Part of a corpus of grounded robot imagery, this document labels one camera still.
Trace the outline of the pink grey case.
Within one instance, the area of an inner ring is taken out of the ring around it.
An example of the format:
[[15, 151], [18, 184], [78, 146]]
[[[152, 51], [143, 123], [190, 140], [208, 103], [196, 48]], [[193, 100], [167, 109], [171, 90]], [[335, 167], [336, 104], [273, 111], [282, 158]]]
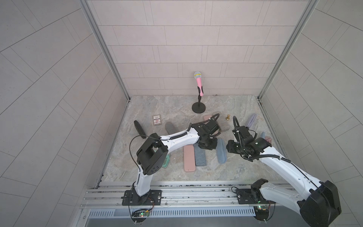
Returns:
[[207, 120], [209, 120], [211, 117], [212, 117], [212, 115], [205, 115], [205, 116], [203, 116], [203, 120], [204, 120], [204, 121], [207, 121]]

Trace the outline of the clear case pink glasses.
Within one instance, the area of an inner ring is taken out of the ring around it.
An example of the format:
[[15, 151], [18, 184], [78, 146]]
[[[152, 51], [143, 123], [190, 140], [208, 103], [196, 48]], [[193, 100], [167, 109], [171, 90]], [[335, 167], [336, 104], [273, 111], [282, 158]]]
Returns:
[[266, 140], [268, 143], [272, 143], [272, 138], [267, 136], [266, 133], [263, 131], [260, 135], [261, 138], [263, 138], [264, 140]]

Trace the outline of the blue case beige lining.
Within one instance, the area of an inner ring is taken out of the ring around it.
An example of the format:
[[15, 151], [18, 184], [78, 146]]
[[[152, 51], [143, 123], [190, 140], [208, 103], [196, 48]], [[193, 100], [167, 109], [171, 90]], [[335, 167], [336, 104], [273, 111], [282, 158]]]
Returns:
[[222, 138], [217, 139], [216, 154], [219, 164], [224, 164], [227, 161], [226, 146]]

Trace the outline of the beige case with glasses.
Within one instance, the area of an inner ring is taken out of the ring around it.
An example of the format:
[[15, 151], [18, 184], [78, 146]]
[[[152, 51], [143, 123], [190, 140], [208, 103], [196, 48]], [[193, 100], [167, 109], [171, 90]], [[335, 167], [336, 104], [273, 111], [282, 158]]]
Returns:
[[172, 122], [167, 122], [165, 124], [165, 129], [168, 135], [172, 135], [179, 132], [179, 130], [175, 127], [175, 125]]

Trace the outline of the mint case yellow glasses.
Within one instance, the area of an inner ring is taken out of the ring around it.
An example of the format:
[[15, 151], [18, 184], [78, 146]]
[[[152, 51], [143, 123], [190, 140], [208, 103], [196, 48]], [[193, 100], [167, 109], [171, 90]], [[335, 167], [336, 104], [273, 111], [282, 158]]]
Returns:
[[168, 154], [165, 159], [164, 159], [164, 162], [163, 162], [163, 165], [162, 165], [162, 168], [167, 168], [168, 167], [168, 164], [169, 164], [169, 161], [170, 161], [170, 155]]

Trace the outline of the brown black glasses case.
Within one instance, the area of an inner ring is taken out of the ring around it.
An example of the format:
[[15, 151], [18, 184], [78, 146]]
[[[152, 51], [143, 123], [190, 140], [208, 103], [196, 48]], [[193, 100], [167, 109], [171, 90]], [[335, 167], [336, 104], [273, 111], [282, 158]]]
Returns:
[[136, 130], [137, 130], [137, 132], [138, 132], [139, 136], [140, 136], [141, 138], [145, 139], [145, 138], [146, 138], [146, 133], [145, 133], [145, 131], [143, 130], [143, 128], [142, 128], [142, 126], [141, 126], [141, 124], [140, 124], [137, 120], [135, 120], [135, 121], [134, 121], [134, 126], [135, 126], [135, 128], [136, 128]]

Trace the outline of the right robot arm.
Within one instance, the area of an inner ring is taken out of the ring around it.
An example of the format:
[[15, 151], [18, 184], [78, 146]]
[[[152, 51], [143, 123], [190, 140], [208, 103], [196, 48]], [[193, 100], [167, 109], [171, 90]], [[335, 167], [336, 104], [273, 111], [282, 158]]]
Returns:
[[238, 154], [246, 161], [261, 161], [294, 188], [290, 191], [261, 178], [251, 185], [250, 193], [236, 190], [239, 198], [283, 205], [300, 214], [311, 227], [327, 227], [342, 213], [338, 189], [331, 181], [323, 182], [303, 171], [267, 140], [252, 136], [236, 116], [233, 126], [235, 140], [229, 140], [228, 152]]

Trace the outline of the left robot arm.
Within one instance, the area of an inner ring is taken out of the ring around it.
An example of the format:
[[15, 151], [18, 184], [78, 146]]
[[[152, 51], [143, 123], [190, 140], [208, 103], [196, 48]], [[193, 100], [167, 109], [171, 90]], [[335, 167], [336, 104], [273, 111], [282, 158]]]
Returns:
[[217, 136], [221, 134], [217, 123], [219, 116], [220, 114], [217, 113], [206, 121], [190, 124], [186, 130], [171, 135], [159, 136], [157, 133], [153, 133], [148, 136], [136, 153], [137, 161], [135, 163], [139, 171], [133, 191], [137, 194], [137, 198], [147, 199], [153, 174], [162, 167], [169, 153], [194, 144], [201, 149], [216, 149]]

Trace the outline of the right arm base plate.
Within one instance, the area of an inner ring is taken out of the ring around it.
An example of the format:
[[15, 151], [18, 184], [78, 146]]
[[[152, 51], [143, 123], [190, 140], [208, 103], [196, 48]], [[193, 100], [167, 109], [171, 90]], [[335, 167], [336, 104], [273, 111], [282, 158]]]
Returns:
[[275, 204], [274, 201], [266, 200], [259, 189], [235, 189], [239, 204]]

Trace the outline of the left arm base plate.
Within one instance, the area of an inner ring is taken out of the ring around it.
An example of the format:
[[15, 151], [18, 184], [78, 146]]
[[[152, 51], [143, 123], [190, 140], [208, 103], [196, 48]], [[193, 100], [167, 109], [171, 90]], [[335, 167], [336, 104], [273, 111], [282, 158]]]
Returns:
[[139, 196], [136, 191], [127, 190], [122, 197], [122, 206], [152, 206], [160, 205], [162, 190], [150, 190], [143, 196]]

